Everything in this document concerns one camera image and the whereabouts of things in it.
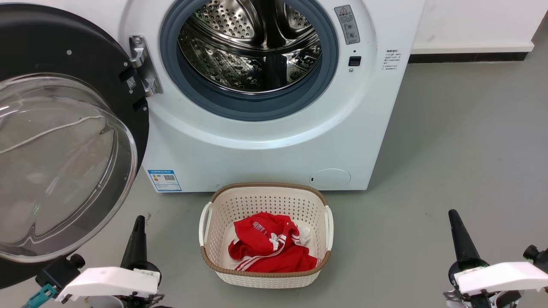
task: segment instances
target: white washing machine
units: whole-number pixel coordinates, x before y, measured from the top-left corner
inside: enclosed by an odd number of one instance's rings
[[[150,95],[143,167],[158,192],[243,181],[365,190],[424,4],[26,2],[91,21],[133,58]]]
[[[364,190],[424,0],[0,0],[0,269],[159,192]]]

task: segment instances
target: wall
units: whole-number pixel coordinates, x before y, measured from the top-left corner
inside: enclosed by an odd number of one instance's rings
[[[426,0],[413,54],[529,52],[547,0]]]

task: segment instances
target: perforated basket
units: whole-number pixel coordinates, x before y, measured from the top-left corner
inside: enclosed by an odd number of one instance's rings
[[[287,215],[310,228],[307,244],[317,266],[305,272],[257,273],[228,268],[228,244],[234,239],[233,223],[259,212]],[[318,277],[331,255],[333,215],[322,194],[307,186],[283,183],[242,183],[221,188],[200,217],[199,242],[202,257],[217,275],[237,286],[284,289],[300,288]]]

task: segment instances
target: brown basket rim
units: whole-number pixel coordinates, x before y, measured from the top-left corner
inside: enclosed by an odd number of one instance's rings
[[[236,184],[226,185],[223,188],[217,190],[215,194],[213,194],[213,197],[211,197],[211,202],[212,203],[215,202],[215,200],[221,193],[229,189],[241,188],[241,187],[282,187],[282,188],[291,188],[291,189],[302,189],[302,190],[310,191],[314,193],[316,196],[318,196],[318,198],[320,198],[324,206],[328,205],[326,198],[317,189],[314,189],[306,185],[278,183],[278,182],[246,182],[246,183],[236,183]],[[261,278],[291,278],[291,277],[305,277],[305,276],[314,275],[317,272],[322,270],[322,268],[327,264],[327,261],[329,261],[329,257],[331,256],[331,250],[328,250],[322,262],[318,264],[318,266],[314,267],[313,269],[309,271],[291,272],[291,273],[258,273],[258,272],[242,272],[242,271],[236,271],[236,270],[229,270],[223,267],[216,266],[215,264],[213,264],[213,262],[211,262],[211,260],[209,260],[209,257],[207,256],[207,253],[206,253],[206,248],[204,246],[201,246],[200,250],[202,252],[202,258],[204,259],[205,263],[216,272],[229,274],[229,275],[236,275],[236,276],[261,277]]]

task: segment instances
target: gray floor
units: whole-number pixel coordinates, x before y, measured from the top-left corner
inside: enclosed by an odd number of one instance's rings
[[[534,43],[525,62],[409,65],[370,189],[326,193],[333,255],[307,288],[222,282],[199,254],[196,231],[209,194],[157,194],[145,173],[79,252],[89,266],[118,265],[142,214],[149,259],[163,271],[164,305],[445,307],[454,261],[449,209],[460,212],[490,263],[522,260],[529,244],[548,246],[548,24]],[[36,290],[32,281],[2,290],[1,306],[20,307]],[[548,294],[528,292],[522,307],[547,302]]]

